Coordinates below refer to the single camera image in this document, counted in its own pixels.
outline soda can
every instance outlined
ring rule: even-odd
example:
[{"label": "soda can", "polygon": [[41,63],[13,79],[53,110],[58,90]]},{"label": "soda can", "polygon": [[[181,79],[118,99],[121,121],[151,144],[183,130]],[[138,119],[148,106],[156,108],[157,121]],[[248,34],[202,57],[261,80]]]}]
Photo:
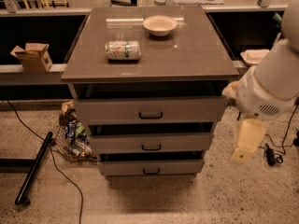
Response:
[{"label": "soda can", "polygon": [[74,122],[66,123],[65,138],[75,138],[76,124]]},{"label": "soda can", "polygon": [[110,60],[139,60],[141,55],[138,41],[110,41],[105,50]]}]

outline silver can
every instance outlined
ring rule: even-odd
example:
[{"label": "silver can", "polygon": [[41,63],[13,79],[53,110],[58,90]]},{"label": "silver can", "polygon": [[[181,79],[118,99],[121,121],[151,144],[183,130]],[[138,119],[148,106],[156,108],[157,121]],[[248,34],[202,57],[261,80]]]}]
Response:
[{"label": "silver can", "polygon": [[137,41],[110,41],[105,44],[110,60],[139,60],[141,52]]}]

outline cardboard box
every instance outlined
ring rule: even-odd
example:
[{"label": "cardboard box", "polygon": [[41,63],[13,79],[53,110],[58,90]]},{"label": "cardboard box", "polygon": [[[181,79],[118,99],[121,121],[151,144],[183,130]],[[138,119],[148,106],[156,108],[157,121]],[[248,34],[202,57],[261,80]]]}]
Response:
[{"label": "cardboard box", "polygon": [[16,46],[10,54],[19,59],[24,72],[47,73],[52,66],[48,47],[49,44],[26,43],[25,49]]}]

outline power cord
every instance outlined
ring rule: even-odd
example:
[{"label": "power cord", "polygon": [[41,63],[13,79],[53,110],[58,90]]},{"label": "power cord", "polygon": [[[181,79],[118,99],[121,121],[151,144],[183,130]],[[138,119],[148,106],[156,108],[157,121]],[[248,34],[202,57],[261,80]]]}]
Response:
[{"label": "power cord", "polygon": [[286,138],[287,138],[287,136],[288,136],[288,132],[289,132],[289,129],[290,129],[290,126],[291,126],[291,122],[292,122],[292,117],[293,117],[294,114],[296,113],[296,110],[297,110],[298,106],[299,106],[299,105],[296,105],[296,108],[293,110],[292,115],[291,115],[291,117],[290,117],[290,119],[289,119],[288,127],[287,127],[287,130],[286,130],[286,132],[285,132],[285,135],[284,135],[284,137],[283,137],[283,139],[282,139],[281,146],[277,146],[277,145],[274,143],[272,137],[271,137],[269,134],[266,134],[266,135],[265,135],[265,136],[269,137],[269,139],[270,139],[270,141],[271,141],[271,143],[272,143],[272,145],[273,145],[274,147],[282,148],[282,151],[281,151],[281,150],[277,150],[277,149],[273,149],[273,148],[271,148],[267,143],[265,143],[266,148],[264,148],[264,147],[259,147],[259,148],[262,148],[262,149],[263,149],[263,151],[264,151],[264,155],[265,155],[265,157],[267,158],[267,162],[268,162],[268,164],[269,164],[270,166],[273,166],[275,163],[279,163],[279,164],[283,163],[283,157],[282,157],[282,156],[284,156],[284,155],[287,154],[285,147],[292,147],[292,145],[295,145],[295,140],[296,140],[296,139],[293,141],[293,143],[292,143],[290,146],[285,146],[285,145],[284,145],[284,142],[285,142],[285,140],[286,140]]},{"label": "power cord", "polygon": [[[17,110],[15,109],[14,105],[8,100],[7,98],[7,95],[5,93],[5,91],[3,90],[3,88],[1,88],[2,90],[2,93],[5,95],[6,97],[6,100],[7,100],[7,103],[10,105],[10,107],[13,109],[13,111],[15,112],[19,122],[25,127],[27,128],[31,133],[33,133],[35,136],[39,137],[41,140],[44,140],[44,138],[42,138],[40,135],[38,135],[36,132],[34,132],[30,127],[28,127],[22,120],[21,118],[19,117],[19,114],[17,112]],[[55,166],[55,169],[61,173],[70,183],[72,183],[78,190],[78,192],[80,193],[80,198],[81,198],[81,202],[80,202],[80,213],[79,213],[79,224],[81,223],[81,219],[82,219],[82,211],[83,211],[83,204],[84,204],[84,200],[83,200],[83,193],[81,191],[81,189],[78,187],[78,185],[72,181],[63,171],[61,171],[58,167],[57,167],[57,164],[56,164],[56,160],[55,160],[55,157],[54,157],[54,154],[53,154],[53,151],[52,149],[50,148],[50,146],[48,146],[49,150],[50,150],[50,154],[53,158],[53,163],[54,163],[54,166]]]}]

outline black metal leg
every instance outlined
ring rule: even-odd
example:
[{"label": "black metal leg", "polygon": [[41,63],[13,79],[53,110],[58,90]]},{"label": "black metal leg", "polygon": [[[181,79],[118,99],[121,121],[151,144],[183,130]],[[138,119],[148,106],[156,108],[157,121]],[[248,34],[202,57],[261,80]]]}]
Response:
[{"label": "black metal leg", "polygon": [[16,205],[20,205],[20,204],[28,205],[30,203],[30,200],[26,197],[26,194],[27,194],[27,191],[30,188],[32,182],[34,181],[39,164],[43,159],[43,156],[47,150],[48,144],[50,143],[52,136],[53,136],[53,133],[49,132],[44,140],[44,143],[42,144],[41,148],[39,149],[39,152],[36,156],[35,163],[31,167],[28,175],[26,176],[24,183],[21,186],[21,190],[20,190],[18,197],[15,201]]}]

